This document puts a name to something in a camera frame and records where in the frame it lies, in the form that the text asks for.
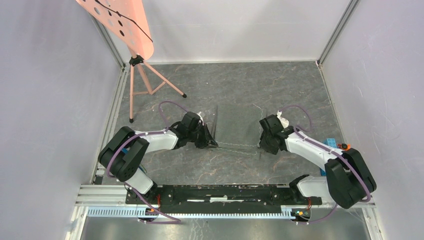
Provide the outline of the grey cloth napkin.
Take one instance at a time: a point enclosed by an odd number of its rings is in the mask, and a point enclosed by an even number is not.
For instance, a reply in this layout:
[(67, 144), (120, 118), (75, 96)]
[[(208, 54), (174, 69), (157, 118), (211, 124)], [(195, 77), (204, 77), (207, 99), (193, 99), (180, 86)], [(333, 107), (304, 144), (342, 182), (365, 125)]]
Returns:
[(262, 127), (259, 123), (267, 109), (254, 103), (249, 105), (221, 103), (217, 106), (213, 138), (218, 147), (214, 152), (259, 160)]

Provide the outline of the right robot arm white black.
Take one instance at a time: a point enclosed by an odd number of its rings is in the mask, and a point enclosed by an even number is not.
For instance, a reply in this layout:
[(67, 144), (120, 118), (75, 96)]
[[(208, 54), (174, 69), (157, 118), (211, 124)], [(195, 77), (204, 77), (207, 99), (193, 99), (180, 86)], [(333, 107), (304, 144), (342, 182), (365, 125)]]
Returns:
[(344, 209), (371, 200), (377, 184), (358, 150), (325, 145), (307, 136), (300, 127), (284, 123), (279, 115), (271, 114), (259, 124), (262, 127), (259, 146), (265, 152), (276, 155), (286, 151), (299, 155), (326, 173), (323, 190), (306, 180), (290, 188), (288, 196), (293, 203), (302, 204), (309, 197), (320, 197), (323, 193)]

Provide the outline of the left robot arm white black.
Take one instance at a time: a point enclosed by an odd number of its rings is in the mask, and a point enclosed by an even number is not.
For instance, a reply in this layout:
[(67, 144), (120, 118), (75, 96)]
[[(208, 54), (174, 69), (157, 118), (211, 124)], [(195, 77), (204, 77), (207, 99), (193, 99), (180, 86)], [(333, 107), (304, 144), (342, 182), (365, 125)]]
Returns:
[(140, 200), (151, 204), (157, 198), (157, 190), (156, 183), (141, 170), (144, 155), (177, 150), (187, 143), (194, 143), (198, 149), (219, 146), (202, 117), (191, 111), (163, 130), (135, 131), (128, 126), (121, 127), (100, 151), (97, 161), (105, 167), (109, 177), (127, 184), (138, 192)]

